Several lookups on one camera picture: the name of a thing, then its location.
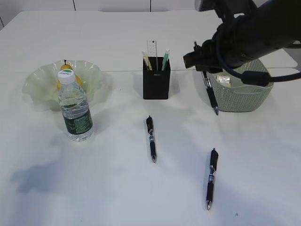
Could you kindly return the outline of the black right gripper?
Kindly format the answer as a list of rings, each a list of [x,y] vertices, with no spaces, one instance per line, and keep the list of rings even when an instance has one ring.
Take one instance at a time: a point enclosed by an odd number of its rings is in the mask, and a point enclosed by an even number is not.
[[[183,56],[186,68],[195,67],[197,71],[206,71],[210,73],[221,72],[224,68],[218,60],[217,51],[219,51],[222,60],[231,68],[235,68],[235,40],[220,39],[217,47],[217,39],[210,39],[198,45],[194,42],[193,51]]]

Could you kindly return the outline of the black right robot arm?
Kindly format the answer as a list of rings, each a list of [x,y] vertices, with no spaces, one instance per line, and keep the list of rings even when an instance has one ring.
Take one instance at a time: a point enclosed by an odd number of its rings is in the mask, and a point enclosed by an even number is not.
[[[217,53],[237,68],[301,39],[299,0],[269,0],[259,7],[252,0],[197,0],[196,5],[199,11],[213,9],[222,24],[212,39],[184,55],[186,68],[218,71]]]

